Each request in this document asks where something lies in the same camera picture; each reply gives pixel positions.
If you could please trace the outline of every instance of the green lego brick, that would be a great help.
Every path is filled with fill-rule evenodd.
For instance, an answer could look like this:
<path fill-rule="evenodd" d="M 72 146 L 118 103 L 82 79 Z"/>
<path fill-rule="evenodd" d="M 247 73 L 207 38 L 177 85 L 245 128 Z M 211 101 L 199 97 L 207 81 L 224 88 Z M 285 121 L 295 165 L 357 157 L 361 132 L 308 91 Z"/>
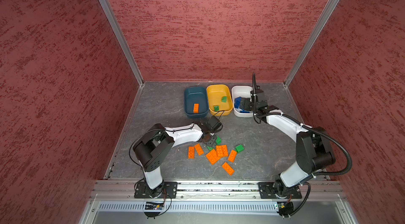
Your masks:
<path fill-rule="evenodd" d="M 236 150 L 236 152 L 238 152 L 238 153 L 242 152 L 244 149 L 245 149 L 245 148 L 242 146 L 242 144 L 237 145 L 237 146 L 235 147 L 235 150 Z"/>
<path fill-rule="evenodd" d="M 219 145 L 221 143 L 221 138 L 217 136 L 217 139 L 215 140 L 216 144 Z"/>

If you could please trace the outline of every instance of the gray marble floor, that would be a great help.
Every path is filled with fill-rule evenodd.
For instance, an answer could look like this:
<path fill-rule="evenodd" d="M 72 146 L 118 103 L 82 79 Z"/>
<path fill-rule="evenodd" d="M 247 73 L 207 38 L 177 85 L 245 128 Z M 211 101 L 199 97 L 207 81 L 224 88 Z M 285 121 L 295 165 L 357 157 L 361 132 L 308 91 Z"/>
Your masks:
<path fill-rule="evenodd" d="M 236 83 L 225 83 L 229 89 Z M 152 125 L 161 123 L 163 126 L 177 127 L 193 122 L 184 112 L 184 90 L 191 86 L 208 86 L 210 83 L 193 82 L 147 82 L 141 95 L 134 119 L 120 150 L 112 178 L 143 177 L 141 170 L 128 156 L 131 143 Z M 279 107 L 284 113 L 295 116 L 292 105 L 288 100 L 282 84 L 259 84 L 264 90 L 268 104 Z M 222 158 L 211 165 L 205 154 L 208 149 L 201 146 L 204 155 L 195 153 L 194 159 L 188 159 L 188 147 L 195 143 L 186 143 L 174 147 L 166 157 L 161 167 L 165 180 L 171 179 L 232 179 L 232 180 L 271 180 L 274 176 L 295 161 L 295 143 L 280 130 L 268 124 L 256 124 L 253 118 L 222 116 L 224 129 L 217 133 L 222 143 L 228 146 L 228 151 L 236 145 L 243 144 L 245 150 L 237 154 L 235 162 L 230 166 L 235 170 L 229 176 L 221 165 L 227 160 Z"/>

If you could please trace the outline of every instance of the enclosure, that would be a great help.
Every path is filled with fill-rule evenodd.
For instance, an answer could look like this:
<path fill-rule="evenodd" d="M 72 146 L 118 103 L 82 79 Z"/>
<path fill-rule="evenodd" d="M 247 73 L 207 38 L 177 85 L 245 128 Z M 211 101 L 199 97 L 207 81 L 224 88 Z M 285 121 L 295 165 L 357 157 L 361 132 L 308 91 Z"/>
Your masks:
<path fill-rule="evenodd" d="M 404 0 L 0 3 L 2 223 L 405 221 L 392 207 L 405 204 Z M 252 87 L 252 73 L 269 106 L 321 126 L 352 157 L 347 174 L 316 176 L 310 193 L 299 186 L 294 206 L 309 198 L 291 220 L 277 213 L 288 199 L 263 198 L 260 183 L 294 164 L 295 140 L 234 112 L 233 88 Z M 229 94 L 215 103 L 219 85 Z M 186 113 L 193 86 L 207 95 L 201 116 Z M 134 142 L 154 124 L 205 122 L 225 104 L 218 144 L 244 150 L 211 164 L 202 141 L 174 146 L 159 168 L 175 198 L 166 219 L 147 220 Z M 190 159 L 197 143 L 204 155 Z M 332 147 L 326 171 L 346 164 Z"/>

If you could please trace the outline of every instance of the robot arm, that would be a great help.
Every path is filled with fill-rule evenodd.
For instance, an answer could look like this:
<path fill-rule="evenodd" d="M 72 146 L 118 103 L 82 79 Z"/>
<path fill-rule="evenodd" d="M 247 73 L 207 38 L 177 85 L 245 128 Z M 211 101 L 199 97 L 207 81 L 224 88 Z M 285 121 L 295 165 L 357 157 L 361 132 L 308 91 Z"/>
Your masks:
<path fill-rule="evenodd" d="M 278 109 L 269 113 L 283 114 Z M 270 115 L 265 118 L 266 123 L 275 126 L 296 142 L 296 161 L 286 171 L 276 176 L 275 189 L 279 197 L 289 196 L 292 188 L 311 179 L 313 172 L 335 163 L 331 144 L 326 138 L 309 132 L 282 115 Z M 316 130 L 326 134 L 321 127 Z"/>
<path fill-rule="evenodd" d="M 160 165 L 163 163 L 172 147 L 186 143 L 201 141 L 210 147 L 215 147 L 216 132 L 222 129 L 222 124 L 215 116 L 207 122 L 196 121 L 191 125 L 170 128 L 161 124 L 153 125 L 147 133 L 133 144 L 136 158 L 139 160 L 145 177 L 145 182 L 152 197 L 160 195 L 163 188 L 163 178 Z"/>

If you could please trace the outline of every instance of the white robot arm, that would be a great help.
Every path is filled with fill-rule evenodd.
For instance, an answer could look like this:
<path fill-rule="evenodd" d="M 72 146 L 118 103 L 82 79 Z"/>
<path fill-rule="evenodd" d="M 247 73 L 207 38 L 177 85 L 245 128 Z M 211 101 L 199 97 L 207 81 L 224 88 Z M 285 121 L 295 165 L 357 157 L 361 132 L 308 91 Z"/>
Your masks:
<path fill-rule="evenodd" d="M 196 121 L 191 125 L 171 128 L 155 124 L 133 144 L 133 150 L 142 166 L 145 182 L 152 197 L 159 196 L 163 187 L 160 165 L 172 147 L 186 143 L 201 141 L 215 147 L 216 132 L 222 124 L 215 116 L 207 122 Z"/>
<path fill-rule="evenodd" d="M 283 113 L 281 110 L 272 110 L 271 112 Z M 266 121 L 269 125 L 275 126 L 288 135 L 294 142 L 296 142 L 298 133 L 308 131 L 282 115 L 267 116 Z M 286 187 L 296 186 L 308 176 L 309 174 L 300 168 L 297 161 L 280 174 L 280 178 Z"/>

